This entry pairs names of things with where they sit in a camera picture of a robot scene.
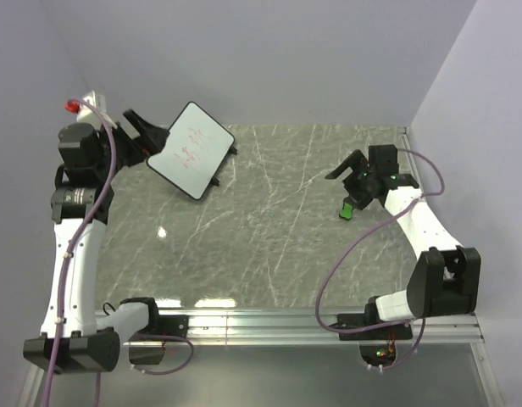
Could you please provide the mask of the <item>white whiteboard black frame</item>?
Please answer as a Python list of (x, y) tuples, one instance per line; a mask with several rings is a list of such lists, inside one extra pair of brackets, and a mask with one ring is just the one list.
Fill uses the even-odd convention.
[(190, 101), (169, 128), (160, 153), (147, 166), (185, 195), (200, 200), (209, 186), (217, 186), (219, 168), (236, 154), (235, 137), (216, 119)]

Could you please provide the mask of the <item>green whiteboard eraser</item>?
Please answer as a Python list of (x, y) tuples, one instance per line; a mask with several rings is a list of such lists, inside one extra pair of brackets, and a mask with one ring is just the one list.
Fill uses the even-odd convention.
[(342, 202), (342, 207), (338, 213), (338, 216), (342, 220), (350, 221), (353, 218), (353, 205), (348, 202)]

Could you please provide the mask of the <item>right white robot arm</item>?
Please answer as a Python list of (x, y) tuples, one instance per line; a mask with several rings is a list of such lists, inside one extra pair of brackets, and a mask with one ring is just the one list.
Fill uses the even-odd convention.
[(426, 201), (430, 194), (413, 175), (400, 171), (401, 152), (394, 145), (373, 145), (367, 153), (355, 150), (326, 175), (334, 180), (348, 170), (342, 182), (345, 204), (362, 210), (378, 201), (390, 215), (382, 225), (398, 223), (416, 257), (405, 289), (368, 302), (362, 326), (338, 329), (321, 321), (319, 325), (329, 332), (366, 332), (381, 339), (394, 326), (417, 319), (475, 312), (481, 256), (447, 231)]

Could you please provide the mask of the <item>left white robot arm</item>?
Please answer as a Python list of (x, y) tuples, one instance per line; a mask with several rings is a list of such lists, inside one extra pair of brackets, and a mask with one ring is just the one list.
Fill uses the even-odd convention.
[(124, 117), (138, 131), (129, 137), (119, 125), (106, 133), (100, 122), (77, 122), (58, 134), (58, 167), (51, 198), (56, 242), (53, 285), (37, 337), (23, 345), (26, 360), (57, 374), (112, 371), (123, 342), (137, 335), (151, 341), (161, 331), (154, 298), (127, 298), (116, 315), (95, 311), (97, 258), (114, 192), (107, 183), (122, 167), (163, 150), (168, 129), (152, 125), (133, 110)]

